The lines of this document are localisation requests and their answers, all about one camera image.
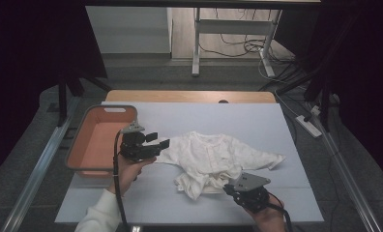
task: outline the white garment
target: white garment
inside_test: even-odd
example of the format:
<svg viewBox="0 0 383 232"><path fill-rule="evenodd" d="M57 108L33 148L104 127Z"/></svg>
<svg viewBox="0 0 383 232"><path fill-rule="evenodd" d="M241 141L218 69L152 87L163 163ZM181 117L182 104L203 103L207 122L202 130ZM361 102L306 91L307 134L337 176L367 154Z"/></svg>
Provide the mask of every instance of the white garment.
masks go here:
<svg viewBox="0 0 383 232"><path fill-rule="evenodd" d="M174 182L178 190L196 200L201 192L222 192L242 169L272 169L284 159L284 155L257 151L229 135L191 131L170 138L169 148L161 151L157 162L183 167L185 173Z"/></svg>
<svg viewBox="0 0 383 232"><path fill-rule="evenodd" d="M122 220L116 195L104 189L95 206L89 207L87 215L77 225L76 232L114 232Z"/></svg>

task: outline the gray floor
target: gray floor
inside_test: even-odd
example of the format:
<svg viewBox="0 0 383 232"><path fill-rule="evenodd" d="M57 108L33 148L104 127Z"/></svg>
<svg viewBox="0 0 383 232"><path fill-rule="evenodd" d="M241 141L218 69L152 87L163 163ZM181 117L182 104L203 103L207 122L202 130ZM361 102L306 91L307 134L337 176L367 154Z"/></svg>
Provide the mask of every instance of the gray floor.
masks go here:
<svg viewBox="0 0 383 232"><path fill-rule="evenodd" d="M105 60L109 79L103 81L115 89L158 89L158 90L230 90L256 91L268 82L257 67L258 62L229 61L202 63L200 77L191 77L190 61L173 60ZM284 66L275 64L276 72ZM19 231L74 231L75 225L56 224L54 219L62 204L73 172L64 164L65 155L71 144L71 136L83 116L84 111L93 104L104 100L106 93L91 83L83 81L86 92L73 117L70 130L64 137L43 183L20 225ZM301 106L302 89L290 91L282 99L296 113L305 114ZM0 168L0 228L2 228L12 206L22 191L47 140L57 124L57 89L51 88L41 95L41 107L35 119L20 138L6 162ZM325 219L323 223L298 224L295 231L365 231L359 213L344 184L335 164L321 139L312 138L296 122L294 114L281 106L286 113L303 165L314 190L315 197ZM330 128L333 138L338 142L351 172L367 198L381 227L383 228L383 173L375 161L342 125L335 104L330 111ZM146 231L224 231L225 228L145 228ZM228 231L247 231L248 228L228 228Z"/></svg>

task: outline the plastic tray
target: plastic tray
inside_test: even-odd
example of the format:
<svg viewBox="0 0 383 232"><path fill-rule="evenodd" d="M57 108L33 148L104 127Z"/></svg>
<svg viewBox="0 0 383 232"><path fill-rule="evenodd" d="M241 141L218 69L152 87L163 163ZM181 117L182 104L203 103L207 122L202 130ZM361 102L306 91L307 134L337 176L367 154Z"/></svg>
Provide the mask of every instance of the plastic tray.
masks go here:
<svg viewBox="0 0 383 232"><path fill-rule="evenodd" d="M66 165L81 176L110 177L116 134L136 118L137 110L131 105L90 107L79 125L72 147L66 156Z"/></svg>

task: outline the table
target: table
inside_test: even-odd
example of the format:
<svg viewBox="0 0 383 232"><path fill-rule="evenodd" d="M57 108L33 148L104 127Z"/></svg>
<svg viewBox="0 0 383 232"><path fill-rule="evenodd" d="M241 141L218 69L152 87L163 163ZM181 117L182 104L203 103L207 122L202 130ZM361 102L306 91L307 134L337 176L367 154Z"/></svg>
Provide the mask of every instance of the table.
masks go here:
<svg viewBox="0 0 383 232"><path fill-rule="evenodd" d="M111 91L103 104L135 106L145 133L157 131L160 136L170 137L190 130L205 134L223 132L253 148L287 155L274 171L248 172L272 180L266 188L285 202L294 223L322 221L280 105L272 96L261 92ZM218 103L224 100L230 103ZM173 179L181 172L180 167L163 163L145 167L141 178L125 195L128 222L138 225L253 224L225 193L203 194L194 202L183 192L176 192ZM81 178L75 174L56 222L79 222L109 183L108 179Z"/></svg>

